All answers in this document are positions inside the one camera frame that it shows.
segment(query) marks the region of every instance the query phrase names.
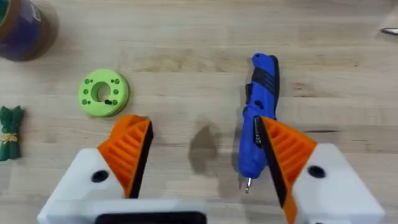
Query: green 3d printed part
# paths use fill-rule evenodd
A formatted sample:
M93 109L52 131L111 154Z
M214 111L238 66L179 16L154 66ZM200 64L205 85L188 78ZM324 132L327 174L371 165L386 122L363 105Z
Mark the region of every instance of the green 3d printed part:
M110 95L104 101L98 99L98 91L108 85ZM91 72L79 87L79 104L81 108L92 116L112 116L120 112L129 99L127 81L118 73L99 69Z

